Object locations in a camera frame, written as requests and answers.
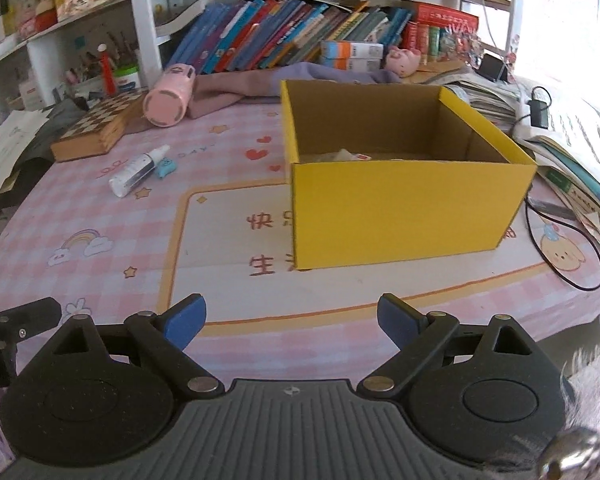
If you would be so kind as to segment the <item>dark grey cloth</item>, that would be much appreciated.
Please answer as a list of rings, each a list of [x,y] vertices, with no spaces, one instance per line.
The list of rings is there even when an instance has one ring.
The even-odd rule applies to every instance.
[[[47,111],[47,122],[19,156],[16,167],[37,158],[53,162],[52,144],[75,125],[87,111],[88,107],[83,98],[64,99],[50,108]]]

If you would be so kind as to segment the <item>yellow cardboard box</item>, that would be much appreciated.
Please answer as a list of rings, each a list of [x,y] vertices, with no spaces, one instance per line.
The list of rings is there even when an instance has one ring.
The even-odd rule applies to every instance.
[[[535,175],[447,88],[286,80],[280,93],[300,269],[491,250]]]

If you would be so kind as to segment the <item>wooden chess board box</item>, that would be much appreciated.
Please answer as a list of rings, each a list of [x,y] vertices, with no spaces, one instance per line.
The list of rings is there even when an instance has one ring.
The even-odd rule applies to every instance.
[[[50,149],[56,162],[105,155],[118,143],[132,119],[143,113],[145,92],[123,92],[95,105]]]

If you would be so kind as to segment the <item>pink cylindrical cup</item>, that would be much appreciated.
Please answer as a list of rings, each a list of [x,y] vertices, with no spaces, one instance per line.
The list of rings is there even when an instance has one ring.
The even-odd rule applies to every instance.
[[[195,77],[195,69],[188,64],[173,64],[164,71],[143,102],[144,117],[151,125],[169,128],[184,118]]]

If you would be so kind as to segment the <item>stack of white papers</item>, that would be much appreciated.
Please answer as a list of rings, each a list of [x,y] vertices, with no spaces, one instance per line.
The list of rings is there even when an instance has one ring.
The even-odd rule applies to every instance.
[[[0,189],[38,130],[48,121],[42,110],[14,110],[0,125]]]

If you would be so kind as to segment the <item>red book box set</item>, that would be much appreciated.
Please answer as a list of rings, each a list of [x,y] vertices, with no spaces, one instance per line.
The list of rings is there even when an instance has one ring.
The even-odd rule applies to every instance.
[[[411,13],[402,35],[403,49],[417,50],[420,64],[461,60],[476,67],[483,55],[478,16],[437,4],[407,1]]]

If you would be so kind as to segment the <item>row of leaning books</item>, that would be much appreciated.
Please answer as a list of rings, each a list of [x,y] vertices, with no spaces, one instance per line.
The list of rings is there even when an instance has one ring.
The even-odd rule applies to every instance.
[[[382,44],[383,68],[411,17],[403,6],[365,1],[349,9],[324,0],[198,0],[192,10],[166,65],[188,64],[198,75],[320,64],[326,40]]]

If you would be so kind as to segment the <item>white spray bottle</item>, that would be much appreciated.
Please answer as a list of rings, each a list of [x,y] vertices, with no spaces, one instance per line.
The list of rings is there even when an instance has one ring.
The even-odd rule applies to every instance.
[[[114,196],[117,198],[127,196],[156,169],[169,150],[170,146],[164,144],[127,162],[109,179],[109,186]]]

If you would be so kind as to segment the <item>pink pig plush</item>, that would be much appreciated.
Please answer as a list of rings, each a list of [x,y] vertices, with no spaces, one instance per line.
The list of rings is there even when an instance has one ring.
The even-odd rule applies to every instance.
[[[406,78],[417,72],[421,59],[422,54],[419,50],[391,46],[385,58],[385,69],[400,78]]]

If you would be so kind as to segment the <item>white jar green lid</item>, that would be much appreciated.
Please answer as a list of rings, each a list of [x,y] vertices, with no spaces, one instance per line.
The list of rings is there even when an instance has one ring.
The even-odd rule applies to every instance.
[[[137,65],[119,67],[114,71],[114,83],[119,92],[136,91],[141,86]]]

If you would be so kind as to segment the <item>pink checkered table mat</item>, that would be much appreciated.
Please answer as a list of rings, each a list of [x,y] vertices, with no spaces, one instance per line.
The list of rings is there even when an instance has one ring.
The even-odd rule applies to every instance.
[[[178,169],[114,196],[109,179],[164,144]],[[588,243],[571,241],[585,259],[568,281],[531,244],[558,229],[526,214],[490,252],[299,271],[283,173],[277,104],[235,105],[55,165],[0,236],[0,311],[52,297],[63,318],[108,324],[198,292],[208,318],[188,351],[223,382],[361,379],[394,352],[376,323],[386,292],[468,324],[513,315],[558,365],[600,344],[600,254]]]

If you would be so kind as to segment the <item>orange white medicine box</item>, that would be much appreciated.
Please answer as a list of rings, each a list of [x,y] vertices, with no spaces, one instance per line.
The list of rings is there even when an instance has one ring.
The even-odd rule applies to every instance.
[[[382,44],[326,40],[321,42],[320,64],[337,70],[373,72],[381,69],[384,54]]]

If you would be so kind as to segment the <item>red bottle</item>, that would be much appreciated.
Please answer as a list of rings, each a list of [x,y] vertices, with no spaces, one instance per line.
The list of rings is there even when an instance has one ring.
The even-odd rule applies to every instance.
[[[114,83],[114,73],[112,72],[106,44],[99,44],[97,50],[100,57],[100,65],[102,66],[102,81],[104,82],[105,93],[107,96],[114,96],[117,89]]]

